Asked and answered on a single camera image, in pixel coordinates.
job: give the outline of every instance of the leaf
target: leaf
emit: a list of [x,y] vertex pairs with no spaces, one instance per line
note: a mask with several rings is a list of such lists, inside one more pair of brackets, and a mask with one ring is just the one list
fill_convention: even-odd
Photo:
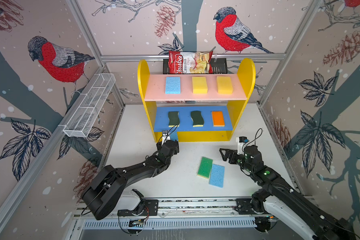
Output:
[[173,48],[175,48],[176,50],[179,49],[179,42],[177,40],[177,38],[174,38],[173,39]]
[[321,94],[322,94],[322,91],[319,91],[319,90],[309,91],[304,98],[308,99],[308,100],[313,100],[313,99],[320,97]]
[[319,134],[316,137],[316,143],[317,143],[317,155],[319,156],[319,158],[321,159],[321,161],[324,163],[325,167],[329,171],[332,162],[331,146],[329,145],[328,140],[321,132],[319,132]]
[[304,166],[307,178],[309,173],[315,167],[315,163],[316,163],[316,144],[315,144],[315,138],[312,138],[302,148],[302,164]]
[[13,175],[16,177],[17,181],[20,180],[25,171],[28,169],[29,159],[31,157],[31,147],[28,136],[24,137],[22,143],[23,144],[16,152],[12,163]]
[[162,50],[164,51],[169,51],[169,50],[172,50],[173,49],[173,46],[168,44],[168,43],[165,43],[163,45],[160,45],[158,46],[159,48],[161,48]]
[[20,135],[9,140],[3,148],[3,152],[1,153],[0,159],[14,155],[24,144],[23,142],[24,139],[28,139],[28,136]]
[[93,141],[97,140],[99,137],[101,137],[103,132],[104,131],[102,131],[98,127],[92,127],[92,129],[89,132],[88,137],[86,139],[88,142],[93,142]]
[[12,119],[11,119],[11,124],[13,129],[20,134],[27,135],[28,133],[31,132],[31,129],[28,127],[27,124]]
[[335,143],[340,144],[343,148],[346,148],[344,137],[341,132],[329,123],[325,123],[321,126],[324,136],[332,140]]
[[71,137],[72,147],[76,149],[76,151],[80,153],[89,152],[88,142],[83,137]]
[[317,99],[317,102],[315,104],[315,107],[320,107],[321,105],[323,105],[325,103],[327,99],[327,96],[326,94],[322,94],[318,99]]
[[298,145],[305,145],[310,141],[314,136],[314,129],[311,128],[303,128],[296,134],[296,143]]
[[41,141],[41,139],[32,135],[31,138],[32,156],[36,157],[42,148],[43,148],[43,142]]
[[323,89],[324,88],[324,77],[323,75],[321,75],[320,73],[315,73],[314,72],[314,82],[317,85],[317,87],[319,89]]
[[304,80],[299,84],[300,86],[302,86],[303,89],[312,90],[312,91],[319,90],[319,86],[315,83],[315,81],[311,79]]
[[309,128],[315,128],[316,127],[316,121],[314,118],[312,118],[309,114],[304,113],[300,110],[300,116],[303,121],[303,123],[309,127]]
[[334,77],[331,77],[330,79],[328,79],[328,81],[324,84],[324,91],[327,91],[329,90],[333,84],[335,83],[335,80],[336,80],[336,76]]
[[49,139],[51,137],[51,134],[48,132],[48,130],[42,127],[36,129],[35,132],[36,132],[36,136],[42,139]]
[[72,144],[72,140],[70,137],[68,137],[67,135],[64,135],[64,137],[62,138],[61,144],[60,144],[60,150],[59,150],[59,158],[62,158],[63,156],[65,156],[69,149],[71,148],[71,144]]

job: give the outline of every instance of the bag of chips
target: bag of chips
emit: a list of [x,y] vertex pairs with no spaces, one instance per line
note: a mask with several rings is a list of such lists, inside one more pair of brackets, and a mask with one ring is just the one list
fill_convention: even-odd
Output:
[[169,51],[169,73],[212,73],[210,65],[212,53],[212,51],[206,53]]

